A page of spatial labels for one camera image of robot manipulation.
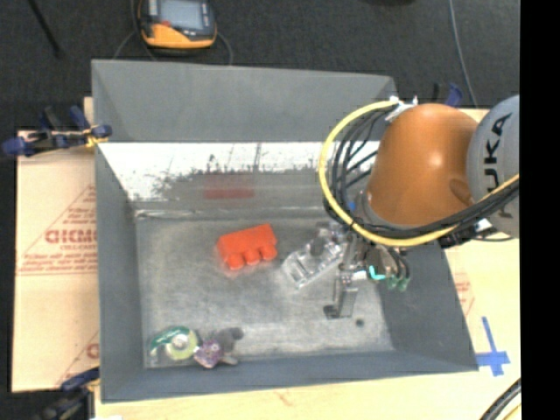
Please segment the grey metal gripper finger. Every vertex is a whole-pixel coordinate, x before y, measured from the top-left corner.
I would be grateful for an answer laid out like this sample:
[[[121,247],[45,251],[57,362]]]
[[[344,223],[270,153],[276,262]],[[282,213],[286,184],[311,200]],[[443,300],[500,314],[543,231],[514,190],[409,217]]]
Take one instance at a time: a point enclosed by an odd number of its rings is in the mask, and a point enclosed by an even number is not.
[[[323,312],[327,319],[339,319],[342,311],[342,298],[344,293],[344,284],[339,278],[333,283],[332,302],[323,307]]]
[[[354,312],[354,305],[358,295],[359,288],[354,282],[354,276],[348,275],[342,278],[342,294],[341,294],[341,317],[351,318]]]

